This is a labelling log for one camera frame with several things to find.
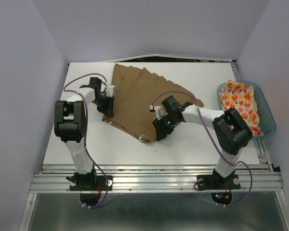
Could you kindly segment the aluminium rail frame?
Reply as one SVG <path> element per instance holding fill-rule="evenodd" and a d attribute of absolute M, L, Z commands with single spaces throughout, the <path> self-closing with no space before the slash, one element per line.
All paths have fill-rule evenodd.
<path fill-rule="evenodd" d="M 253 192 L 273 192 L 286 230 L 289 231 L 289 208 L 281 172 L 274 171 L 261 139 L 253 141 L 260 164 L 251 165 Z M 102 167 L 114 177 L 113 193 L 187 193 L 199 174 L 212 172 L 212 165 L 106 165 Z M 27 231 L 33 219 L 39 193 L 69 193 L 66 175 L 72 174 L 72 164 L 43 164 L 35 174 L 29 189 L 20 230 Z"/>

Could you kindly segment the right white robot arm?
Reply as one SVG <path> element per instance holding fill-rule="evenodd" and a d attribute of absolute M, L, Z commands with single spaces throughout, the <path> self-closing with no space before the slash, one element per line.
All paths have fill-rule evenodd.
<path fill-rule="evenodd" d="M 157 141 L 165 139 L 181 122 L 203 125 L 220 155 L 212 175 L 213 185 L 222 188 L 229 183 L 242 149 L 253 137 L 237 109 L 211 110 L 189 102 L 180 104 L 169 96 L 162 101 L 162 106 L 150 105 L 150 112 L 156 116 L 153 125 Z"/>

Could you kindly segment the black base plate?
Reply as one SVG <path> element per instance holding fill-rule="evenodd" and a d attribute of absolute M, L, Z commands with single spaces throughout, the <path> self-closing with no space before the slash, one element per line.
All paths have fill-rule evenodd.
<path fill-rule="evenodd" d="M 194 183 L 196 191 L 212 191 L 211 197 L 216 204 L 230 205 L 232 190 L 241 189 L 237 174 L 222 178 L 217 175 L 198 175 Z"/>
<path fill-rule="evenodd" d="M 95 209 L 101 207 L 106 196 L 112 191 L 113 176 L 98 176 L 95 174 L 67 176 L 69 190 L 80 192 L 79 200 L 82 207 Z"/>

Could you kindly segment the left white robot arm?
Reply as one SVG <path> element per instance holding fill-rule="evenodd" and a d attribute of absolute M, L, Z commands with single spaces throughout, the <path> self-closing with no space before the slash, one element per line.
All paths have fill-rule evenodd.
<path fill-rule="evenodd" d="M 95 176 L 95 162 L 89 154 L 86 144 L 89 109 L 88 105 L 96 105 L 97 111 L 108 117 L 114 116 L 115 85 L 107 85 L 98 77 L 91 77 L 89 84 L 82 85 L 78 90 L 68 90 L 66 84 L 64 92 L 73 93 L 66 100 L 55 103 L 54 133 L 66 145 L 72 157 L 75 173 L 67 177 L 68 181 L 81 183 L 91 190 L 97 186 Z"/>

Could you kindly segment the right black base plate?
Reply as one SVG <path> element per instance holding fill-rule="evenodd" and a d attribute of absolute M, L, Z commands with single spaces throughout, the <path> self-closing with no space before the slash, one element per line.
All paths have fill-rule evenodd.
<path fill-rule="evenodd" d="M 222 178 L 217 175 L 198 175 L 194 183 L 196 191 L 212 191 L 211 197 L 216 204 L 230 205 L 232 190 L 241 189 L 237 174 Z"/>

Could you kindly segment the blue plastic basket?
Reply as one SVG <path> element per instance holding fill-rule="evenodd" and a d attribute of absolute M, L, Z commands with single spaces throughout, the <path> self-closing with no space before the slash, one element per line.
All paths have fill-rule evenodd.
<path fill-rule="evenodd" d="M 252 85 L 254 87 L 254 96 L 255 96 L 255 100 L 257 102 L 257 108 L 258 108 L 258 113 L 259 113 L 259 117 L 260 117 L 260 129 L 263 132 L 263 135 L 261 135 L 261 136 L 254 136 L 253 135 L 253 139 L 257 140 L 257 139 L 265 139 L 265 138 L 271 137 L 276 131 L 276 123 L 274 121 L 273 115 L 271 113 L 271 110 L 269 108 L 269 105 L 265 99 L 265 96 L 264 96 L 262 90 L 255 83 L 252 83 L 249 81 L 240 81 L 240 82 L 242 82 L 244 84 Z M 217 88 L 217 99 L 218 99 L 218 103 L 219 103 L 219 106 L 221 109 L 222 109 L 222 106 L 221 106 L 221 103 L 219 101 L 218 93 L 221 91 L 223 84 L 221 84 Z"/>

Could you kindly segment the orange floral skirt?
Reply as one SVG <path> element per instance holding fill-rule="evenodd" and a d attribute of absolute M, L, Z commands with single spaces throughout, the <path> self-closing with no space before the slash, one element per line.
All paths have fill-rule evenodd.
<path fill-rule="evenodd" d="M 263 135 L 252 85 L 228 80 L 222 85 L 218 96 L 223 110 L 235 108 L 254 136 Z"/>

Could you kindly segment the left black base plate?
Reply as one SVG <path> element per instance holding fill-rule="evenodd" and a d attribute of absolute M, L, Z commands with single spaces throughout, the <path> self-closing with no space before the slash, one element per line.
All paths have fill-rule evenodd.
<path fill-rule="evenodd" d="M 113 176 L 98 176 L 95 174 L 67 176 L 69 190 L 80 192 L 79 200 L 82 207 L 95 209 L 101 207 L 106 196 L 112 191 Z"/>

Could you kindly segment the brown pleated skirt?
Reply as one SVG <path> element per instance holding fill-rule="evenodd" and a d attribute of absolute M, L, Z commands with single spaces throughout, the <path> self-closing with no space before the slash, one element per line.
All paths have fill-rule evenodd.
<path fill-rule="evenodd" d="M 144 142 L 157 140 L 152 124 L 156 116 L 149 112 L 151 105 L 161 105 L 164 99 L 172 95 L 180 104 L 190 102 L 204 106 L 186 88 L 146 68 L 116 64 L 111 84 L 118 86 L 114 94 L 114 116 L 105 115 L 102 120 Z"/>

